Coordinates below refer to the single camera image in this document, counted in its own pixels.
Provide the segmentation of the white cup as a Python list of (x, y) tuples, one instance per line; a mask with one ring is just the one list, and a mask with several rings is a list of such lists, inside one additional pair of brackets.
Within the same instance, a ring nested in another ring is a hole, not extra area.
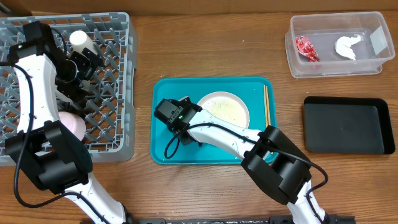
[(69, 41), (74, 51), (83, 55), (84, 50), (86, 49), (86, 52), (90, 51), (97, 55), (97, 52), (94, 48), (94, 42), (86, 34), (86, 32), (83, 32), (82, 30), (76, 30), (72, 32), (69, 36)]

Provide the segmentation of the large white plate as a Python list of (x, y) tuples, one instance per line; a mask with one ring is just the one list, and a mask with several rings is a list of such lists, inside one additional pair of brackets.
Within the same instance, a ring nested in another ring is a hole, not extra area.
[(200, 99), (197, 105), (223, 121), (242, 128), (249, 127), (250, 115), (246, 104), (230, 92), (209, 93)]

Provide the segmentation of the pink bowl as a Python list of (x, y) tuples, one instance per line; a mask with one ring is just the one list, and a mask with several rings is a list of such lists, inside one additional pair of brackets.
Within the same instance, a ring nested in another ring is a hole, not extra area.
[(62, 124), (82, 141), (86, 132), (84, 120), (80, 116), (66, 111), (59, 111), (58, 114)]

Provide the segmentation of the red snack wrapper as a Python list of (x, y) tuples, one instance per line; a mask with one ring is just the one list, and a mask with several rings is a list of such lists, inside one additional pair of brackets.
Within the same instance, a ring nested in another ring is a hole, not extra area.
[(308, 37), (298, 36), (295, 38), (295, 43), (299, 54), (307, 58), (309, 62), (320, 61), (320, 58)]

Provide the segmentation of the white tissue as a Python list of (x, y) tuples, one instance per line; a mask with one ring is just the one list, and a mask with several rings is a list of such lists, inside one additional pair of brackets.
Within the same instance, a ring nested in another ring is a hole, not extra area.
[(335, 42), (335, 52), (340, 59), (356, 60), (356, 54), (352, 46), (360, 43), (364, 39), (360, 35), (354, 37), (342, 36)]

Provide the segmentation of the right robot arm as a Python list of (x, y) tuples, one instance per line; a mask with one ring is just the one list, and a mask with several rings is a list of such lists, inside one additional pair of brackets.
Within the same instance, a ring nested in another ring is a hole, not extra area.
[(326, 172), (310, 159), (278, 128), (264, 131), (246, 129), (223, 121), (192, 103), (163, 99), (154, 116), (173, 134), (177, 144), (210, 144), (241, 160), (241, 166), (270, 198), (286, 205), (294, 223), (327, 223), (328, 217), (314, 190), (327, 183), (312, 185), (311, 168)]

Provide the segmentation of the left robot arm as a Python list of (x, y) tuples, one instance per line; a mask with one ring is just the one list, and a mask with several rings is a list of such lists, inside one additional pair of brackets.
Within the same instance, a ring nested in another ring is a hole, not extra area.
[(25, 41), (12, 45), (7, 64), (19, 83), (20, 118), (5, 148), (39, 190), (68, 198), (95, 223), (133, 223), (127, 208), (110, 196), (93, 174), (86, 146), (61, 122), (56, 96), (75, 103), (87, 95), (90, 79), (104, 65), (93, 41), (82, 34), (73, 51), (55, 43), (56, 30), (39, 21), (23, 26)]

